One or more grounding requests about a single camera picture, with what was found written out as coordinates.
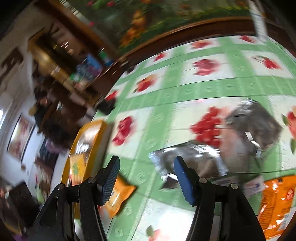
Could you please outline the small orange snack packet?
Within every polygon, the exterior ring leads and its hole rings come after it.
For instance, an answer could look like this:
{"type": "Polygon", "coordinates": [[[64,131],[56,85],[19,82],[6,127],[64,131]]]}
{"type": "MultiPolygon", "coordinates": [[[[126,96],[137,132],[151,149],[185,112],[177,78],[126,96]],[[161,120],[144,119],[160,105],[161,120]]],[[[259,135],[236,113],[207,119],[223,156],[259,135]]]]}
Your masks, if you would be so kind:
{"type": "Polygon", "coordinates": [[[104,206],[98,206],[99,214],[103,217],[113,218],[119,213],[123,202],[125,202],[135,190],[136,186],[129,184],[121,174],[119,174],[109,200],[104,206]]]}

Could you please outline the silver foil snack bag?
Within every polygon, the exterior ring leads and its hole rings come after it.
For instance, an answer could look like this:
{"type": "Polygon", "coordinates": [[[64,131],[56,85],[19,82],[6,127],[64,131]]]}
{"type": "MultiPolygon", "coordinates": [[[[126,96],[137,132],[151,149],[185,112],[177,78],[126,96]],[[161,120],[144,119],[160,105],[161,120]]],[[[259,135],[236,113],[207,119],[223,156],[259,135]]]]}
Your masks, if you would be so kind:
{"type": "Polygon", "coordinates": [[[148,154],[162,179],[162,189],[175,189],[180,186],[174,168],[174,159],[177,156],[182,157],[186,165],[196,171],[199,177],[216,178],[229,173],[218,149],[198,141],[188,141],[148,154]]]}

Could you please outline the orange red-logo snack pack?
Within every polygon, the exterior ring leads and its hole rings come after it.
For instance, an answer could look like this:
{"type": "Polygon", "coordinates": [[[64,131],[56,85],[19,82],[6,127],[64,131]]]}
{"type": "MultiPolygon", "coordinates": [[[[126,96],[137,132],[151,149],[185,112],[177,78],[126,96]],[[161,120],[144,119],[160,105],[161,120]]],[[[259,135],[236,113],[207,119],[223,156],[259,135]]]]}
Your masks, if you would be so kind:
{"type": "Polygon", "coordinates": [[[258,220],[267,240],[281,235],[295,196],[295,175],[264,182],[258,220]]]}

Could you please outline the white milk candy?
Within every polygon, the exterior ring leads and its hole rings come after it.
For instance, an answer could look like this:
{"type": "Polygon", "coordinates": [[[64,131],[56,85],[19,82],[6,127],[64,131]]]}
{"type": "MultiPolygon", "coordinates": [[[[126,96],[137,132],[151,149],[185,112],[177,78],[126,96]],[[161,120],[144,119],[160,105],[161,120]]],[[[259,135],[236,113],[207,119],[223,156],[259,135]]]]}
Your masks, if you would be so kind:
{"type": "Polygon", "coordinates": [[[249,198],[250,196],[253,196],[259,192],[262,192],[265,189],[264,177],[262,175],[259,175],[253,178],[252,180],[244,183],[242,185],[242,188],[246,198],[249,198]]]}

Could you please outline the yellow-taped white foam box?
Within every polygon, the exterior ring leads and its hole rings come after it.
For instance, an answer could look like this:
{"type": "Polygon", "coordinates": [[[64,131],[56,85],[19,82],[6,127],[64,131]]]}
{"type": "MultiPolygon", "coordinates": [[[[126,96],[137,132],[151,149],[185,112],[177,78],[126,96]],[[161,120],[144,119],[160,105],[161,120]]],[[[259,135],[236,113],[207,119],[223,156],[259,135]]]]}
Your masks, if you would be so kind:
{"type": "Polygon", "coordinates": [[[104,120],[87,123],[79,130],[67,157],[61,182],[81,184],[99,171],[110,139],[112,125],[104,120]]]}

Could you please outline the large black round motor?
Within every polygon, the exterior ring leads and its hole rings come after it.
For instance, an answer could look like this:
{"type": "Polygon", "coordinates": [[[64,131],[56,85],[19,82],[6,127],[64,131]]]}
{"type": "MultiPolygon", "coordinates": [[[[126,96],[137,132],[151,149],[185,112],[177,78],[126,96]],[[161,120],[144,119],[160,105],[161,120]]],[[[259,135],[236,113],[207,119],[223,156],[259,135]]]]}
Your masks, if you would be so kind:
{"type": "Polygon", "coordinates": [[[102,100],[97,104],[96,109],[105,115],[109,115],[115,109],[116,99],[102,100]]]}

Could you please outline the green fruit pattern tablecloth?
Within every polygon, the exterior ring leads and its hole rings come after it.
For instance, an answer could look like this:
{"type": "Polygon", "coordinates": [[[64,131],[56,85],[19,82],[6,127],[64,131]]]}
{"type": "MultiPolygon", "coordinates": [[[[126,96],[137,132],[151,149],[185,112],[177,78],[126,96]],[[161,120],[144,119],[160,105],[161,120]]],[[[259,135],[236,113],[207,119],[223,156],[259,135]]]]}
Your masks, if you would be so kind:
{"type": "Polygon", "coordinates": [[[229,174],[220,184],[264,182],[295,175],[295,57],[274,40],[230,36],[200,40],[156,54],[123,74],[106,97],[116,99],[106,158],[120,158],[133,194],[106,222],[109,240],[184,240],[193,215],[180,188],[162,189],[148,154],[188,141],[220,149],[229,174]],[[262,160],[249,158],[225,119],[246,99],[281,125],[262,160]]]}

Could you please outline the framed landscape painting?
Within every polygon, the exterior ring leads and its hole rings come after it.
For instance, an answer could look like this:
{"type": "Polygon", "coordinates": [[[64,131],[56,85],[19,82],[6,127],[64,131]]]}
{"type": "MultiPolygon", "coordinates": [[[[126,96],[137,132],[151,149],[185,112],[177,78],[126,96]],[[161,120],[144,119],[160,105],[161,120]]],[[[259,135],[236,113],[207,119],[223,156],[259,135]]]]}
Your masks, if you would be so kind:
{"type": "Polygon", "coordinates": [[[22,162],[28,142],[31,138],[35,124],[26,116],[20,115],[11,134],[6,151],[15,159],[22,162]]]}

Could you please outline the white spray bottle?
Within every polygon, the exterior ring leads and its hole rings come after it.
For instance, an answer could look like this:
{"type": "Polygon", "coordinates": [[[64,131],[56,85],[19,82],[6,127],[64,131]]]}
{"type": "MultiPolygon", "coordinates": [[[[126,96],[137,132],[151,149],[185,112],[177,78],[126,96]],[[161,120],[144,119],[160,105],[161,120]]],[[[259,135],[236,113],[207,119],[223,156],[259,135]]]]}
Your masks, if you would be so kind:
{"type": "Polygon", "coordinates": [[[267,28],[264,17],[257,8],[254,1],[248,1],[249,12],[254,23],[255,33],[260,42],[266,43],[268,40],[267,28]]]}

